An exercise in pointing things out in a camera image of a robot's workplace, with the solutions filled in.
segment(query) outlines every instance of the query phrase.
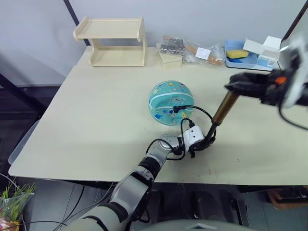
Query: green plant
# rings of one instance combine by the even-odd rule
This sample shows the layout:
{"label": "green plant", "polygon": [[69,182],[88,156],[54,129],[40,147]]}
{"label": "green plant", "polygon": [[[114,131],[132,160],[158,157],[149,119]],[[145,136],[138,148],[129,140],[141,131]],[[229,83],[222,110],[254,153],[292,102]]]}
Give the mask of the green plant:
{"label": "green plant", "polygon": [[0,209],[0,218],[4,218],[6,221],[17,221],[22,214],[23,208],[33,195],[35,185],[25,184],[23,187],[12,191],[12,183],[9,183],[8,187],[2,193],[2,208]]}

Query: label sticker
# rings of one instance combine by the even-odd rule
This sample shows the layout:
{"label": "label sticker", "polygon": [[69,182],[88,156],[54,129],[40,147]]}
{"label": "label sticker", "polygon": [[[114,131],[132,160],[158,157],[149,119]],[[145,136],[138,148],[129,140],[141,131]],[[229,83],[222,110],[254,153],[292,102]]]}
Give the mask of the label sticker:
{"label": "label sticker", "polygon": [[258,64],[262,66],[270,66],[273,67],[278,59],[273,59],[264,55],[260,55],[258,58]]}
{"label": "label sticker", "polygon": [[200,58],[200,59],[206,59],[207,60],[210,53],[211,53],[211,50],[198,47],[196,57]]}

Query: yellow sponge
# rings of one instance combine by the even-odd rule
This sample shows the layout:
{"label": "yellow sponge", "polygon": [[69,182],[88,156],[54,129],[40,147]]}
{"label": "yellow sponge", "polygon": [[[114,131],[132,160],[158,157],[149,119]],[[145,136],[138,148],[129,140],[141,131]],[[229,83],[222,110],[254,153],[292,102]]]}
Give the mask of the yellow sponge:
{"label": "yellow sponge", "polygon": [[227,51],[227,57],[230,59],[244,58],[244,57],[247,57],[248,54],[249,52],[245,50]]}

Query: clear plastic bag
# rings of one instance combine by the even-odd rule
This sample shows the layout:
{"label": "clear plastic bag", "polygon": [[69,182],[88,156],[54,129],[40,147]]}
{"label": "clear plastic bag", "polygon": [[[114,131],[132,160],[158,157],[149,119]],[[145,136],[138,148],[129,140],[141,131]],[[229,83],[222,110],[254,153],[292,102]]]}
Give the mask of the clear plastic bag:
{"label": "clear plastic bag", "polygon": [[205,48],[205,50],[208,50],[207,52],[209,54],[203,58],[196,57],[198,48],[204,49],[189,40],[167,35],[162,36],[162,40],[157,46],[157,49],[161,53],[178,54],[183,56],[183,62],[186,64],[224,64],[225,52],[219,44]]}
{"label": "clear plastic bag", "polygon": [[[20,196],[3,199],[0,197],[0,229],[20,224],[23,209],[34,193],[22,193]],[[19,227],[8,229],[18,231]]]}
{"label": "clear plastic bag", "polygon": [[183,55],[185,51],[184,40],[172,36],[162,36],[159,52]]}
{"label": "clear plastic bag", "polygon": [[193,42],[185,41],[185,52],[183,54],[184,63],[186,64],[210,63],[221,66],[225,62],[225,52],[219,44],[206,48],[205,50],[209,50],[209,55],[208,56],[206,55],[205,58],[196,57],[198,48],[202,49],[202,47],[196,45]]}

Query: gold metal tube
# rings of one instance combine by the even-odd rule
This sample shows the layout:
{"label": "gold metal tube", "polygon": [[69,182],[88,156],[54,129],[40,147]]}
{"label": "gold metal tube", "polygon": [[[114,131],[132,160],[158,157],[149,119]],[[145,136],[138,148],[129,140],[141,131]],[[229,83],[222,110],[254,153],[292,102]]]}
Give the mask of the gold metal tube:
{"label": "gold metal tube", "polygon": [[217,125],[220,125],[222,121],[224,120],[224,118],[226,117],[226,115],[228,114],[228,112],[231,110],[231,108],[235,104],[238,97],[239,95],[228,91],[225,98],[221,102],[219,108],[217,109],[212,122]]}

